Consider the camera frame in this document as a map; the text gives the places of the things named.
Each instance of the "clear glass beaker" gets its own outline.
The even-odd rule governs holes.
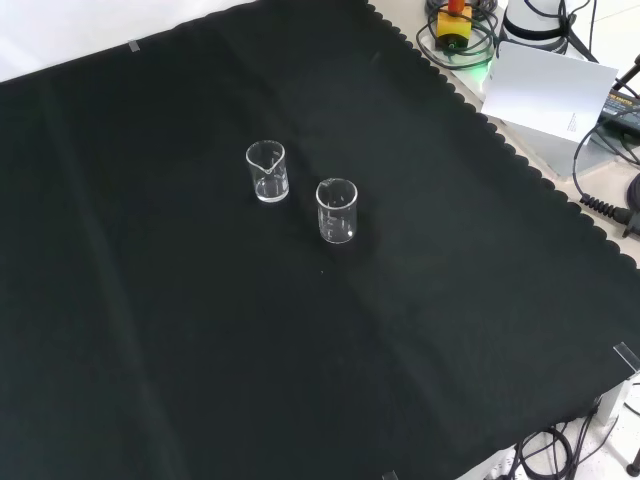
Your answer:
[[[247,150],[247,163],[258,200],[275,203],[289,194],[284,157],[284,147],[273,140],[256,142]]]
[[[349,180],[329,178],[318,185],[318,224],[329,243],[345,243],[358,229],[358,189]]]

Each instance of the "clear tape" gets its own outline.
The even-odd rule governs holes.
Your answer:
[[[618,355],[625,361],[627,365],[629,365],[634,373],[640,372],[640,358],[636,357],[635,353],[631,351],[627,344],[622,342],[613,349],[616,351]]]

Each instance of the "wire bundle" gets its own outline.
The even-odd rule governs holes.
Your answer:
[[[595,417],[598,411],[599,405],[600,403],[598,401],[594,406],[594,408],[591,410],[591,412],[589,412],[589,415],[585,417],[582,423],[582,427],[580,428],[580,433],[578,434],[578,440],[576,441],[575,449],[572,449],[571,443],[569,442],[567,437],[564,435],[564,432],[567,429],[568,423],[565,423],[564,426],[562,427],[562,430],[560,431],[558,431],[557,428],[553,426],[544,430],[543,432],[538,432],[534,435],[531,435],[526,440],[516,445],[516,459],[513,462],[511,470],[506,476],[506,480],[513,480],[515,478],[515,472],[520,465],[522,465],[522,467],[524,468],[525,472],[527,473],[527,476],[533,480],[562,480],[563,478],[567,478],[567,480],[574,480],[576,473],[578,471],[578,467],[582,463],[587,461],[589,458],[591,458],[596,452],[598,452],[605,445],[605,443],[611,436],[611,433],[613,432],[614,428],[616,428],[616,425],[618,424],[618,419],[616,419],[616,421],[611,426],[604,440],[602,441],[602,443],[600,443],[598,448],[596,448],[593,452],[589,453],[586,457],[582,458],[582,448],[584,447],[584,442],[587,437],[587,432],[589,431],[589,426],[591,425],[591,422],[593,421],[593,418]],[[553,437],[553,440],[551,441],[551,443],[525,456],[524,447],[526,447],[529,442],[531,442],[535,437],[537,437],[541,433],[550,434]],[[566,461],[562,469],[560,469],[558,466],[558,457],[556,454],[557,443],[560,443],[560,445],[565,451]],[[527,464],[527,460],[547,450],[550,447],[553,448],[553,463],[555,467],[555,472],[550,475],[545,475],[545,474],[541,474],[534,471]]]
[[[463,15],[461,13],[449,12],[443,6],[446,4],[446,0],[427,0],[425,4],[425,11],[427,13],[427,24],[422,27],[416,34],[416,44],[420,47],[422,54],[427,57],[431,62],[436,65],[446,68],[448,70],[462,70],[466,68],[478,67],[480,65],[488,64],[493,58],[493,52],[498,45],[498,36],[496,35],[496,29],[498,27],[498,17],[493,13],[498,5],[497,0],[475,0],[474,2],[465,3],[466,6],[473,8],[471,17]],[[445,12],[452,17],[464,18],[471,22],[471,30],[482,32],[480,40],[473,45],[467,47],[453,47],[448,45],[442,39],[438,38],[433,25],[438,20],[438,13]],[[451,59],[454,55],[461,55],[464,57],[475,57],[478,55],[484,55],[482,60],[472,61],[464,65],[457,65],[454,63],[446,63],[441,58],[436,57],[430,52],[422,43],[422,34],[429,30],[433,36],[433,40],[436,46],[442,51],[442,54]]]

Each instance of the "black tablecloth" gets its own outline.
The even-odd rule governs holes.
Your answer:
[[[451,480],[631,373],[634,262],[364,3],[139,45],[0,86],[0,478]]]

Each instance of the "white table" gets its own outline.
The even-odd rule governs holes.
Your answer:
[[[398,27],[417,48],[417,45],[415,45],[416,33],[426,23],[424,0],[369,0],[369,2],[376,7],[376,10],[380,12],[385,19],[391,21],[394,26]],[[440,69],[440,72],[447,76],[449,82],[456,87],[456,91],[462,94],[468,103],[475,106],[478,111],[481,109],[482,103],[478,97],[465,87],[455,75],[445,69]],[[507,128],[502,122],[498,121],[494,122],[494,124],[498,128],[498,132],[505,136],[507,142],[516,148],[518,154],[527,157],[531,164],[539,169],[543,176],[552,180],[556,188],[566,193],[569,199],[576,203],[579,202],[580,195],[573,185],[573,182],[559,181],[557,176],[546,167],[544,159],[538,157],[514,131]],[[616,206],[626,206],[625,195],[627,187],[638,173],[640,173],[639,169],[620,159],[619,161],[615,161],[583,175],[580,178],[580,185],[584,191],[607,203]],[[622,238],[623,228],[621,225],[595,214],[588,209],[583,209],[583,211],[593,218],[596,226],[602,228],[607,233],[607,237],[610,240],[615,241],[620,246],[621,253],[629,255],[640,265],[640,240],[636,238]],[[604,395],[602,406],[597,417],[602,424],[607,424],[612,418],[617,417],[630,389],[631,382],[627,381]],[[494,456],[469,471],[459,480],[483,479],[495,464],[504,459],[507,452],[508,450],[497,452]]]

